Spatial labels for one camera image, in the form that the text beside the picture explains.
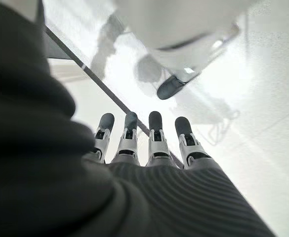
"robotic hand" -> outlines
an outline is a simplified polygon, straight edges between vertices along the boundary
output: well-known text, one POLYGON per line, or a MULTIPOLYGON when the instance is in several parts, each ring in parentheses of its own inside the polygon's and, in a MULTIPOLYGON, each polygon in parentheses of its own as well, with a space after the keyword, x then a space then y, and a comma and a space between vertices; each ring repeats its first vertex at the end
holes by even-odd
MULTIPOLYGON (((95 133, 95 148, 83 156, 83 161, 105 163, 114 121, 112 114, 102 116, 95 133)), ((151 112, 149 124, 149 157, 146 166, 168 165, 177 167, 167 146, 161 114, 156 111, 151 112)), ((190 123, 185 117, 179 117, 175 121, 175 127, 185 169, 198 169, 205 166, 219 168, 219 165, 204 151, 200 142, 195 138, 190 123)), ((124 131, 112 163, 126 162, 140 165, 137 154, 136 129, 137 115, 134 112, 130 112, 125 116, 124 131)))
POLYGON ((121 20, 172 74, 168 99, 218 57, 239 33, 237 16, 258 0, 116 0, 121 20))

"dark gray sleeve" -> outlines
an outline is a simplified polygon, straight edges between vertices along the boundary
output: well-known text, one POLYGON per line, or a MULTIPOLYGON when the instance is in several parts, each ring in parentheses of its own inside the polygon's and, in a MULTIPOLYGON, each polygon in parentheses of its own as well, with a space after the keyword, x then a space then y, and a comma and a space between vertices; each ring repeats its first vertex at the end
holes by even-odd
POLYGON ((0 236, 139 236, 142 193, 106 167, 81 166, 93 135, 71 121, 75 104, 50 75, 43 28, 43 17, 33 24, 0 5, 0 236))

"white floor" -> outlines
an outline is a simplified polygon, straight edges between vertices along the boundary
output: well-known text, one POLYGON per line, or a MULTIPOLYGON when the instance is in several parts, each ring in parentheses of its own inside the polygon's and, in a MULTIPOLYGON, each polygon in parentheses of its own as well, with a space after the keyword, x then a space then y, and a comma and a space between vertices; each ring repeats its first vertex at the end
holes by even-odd
MULTIPOLYGON (((123 33, 110 17, 109 2, 44 3, 50 29, 146 125, 151 111, 161 112, 169 147, 178 157, 174 121, 186 116, 205 150, 267 224, 289 237, 289 0, 266 0, 241 16, 244 31, 227 53, 166 101, 155 91, 167 73, 133 34, 123 33)), ((77 118, 93 127, 106 106, 112 109, 99 100, 98 117, 91 110, 93 81, 65 85, 78 102, 77 118)), ((121 121, 113 135, 119 137, 124 115, 115 109, 121 121)))

